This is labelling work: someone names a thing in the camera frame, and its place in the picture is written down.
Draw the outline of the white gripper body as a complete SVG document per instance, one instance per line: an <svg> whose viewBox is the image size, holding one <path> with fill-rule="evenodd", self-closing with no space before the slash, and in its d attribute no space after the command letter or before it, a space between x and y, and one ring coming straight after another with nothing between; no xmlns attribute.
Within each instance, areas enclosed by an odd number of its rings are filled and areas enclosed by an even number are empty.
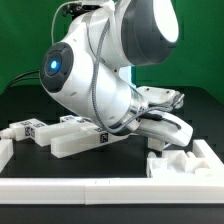
<svg viewBox="0 0 224 224"><path fill-rule="evenodd" d="M184 147L191 140L193 128L170 113L147 113L141 116L135 133Z"/></svg>

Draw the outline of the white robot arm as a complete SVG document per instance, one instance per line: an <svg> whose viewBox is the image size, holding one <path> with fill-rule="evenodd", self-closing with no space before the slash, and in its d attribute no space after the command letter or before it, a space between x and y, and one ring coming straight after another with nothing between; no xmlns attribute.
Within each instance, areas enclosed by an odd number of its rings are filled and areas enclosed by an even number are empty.
<svg viewBox="0 0 224 224"><path fill-rule="evenodd" d="M128 66L164 62L178 22L171 0L75 0L67 35L44 56L41 84L58 103L109 133L130 133L186 146L193 129L171 114L183 95L133 88L119 77Z"/></svg>

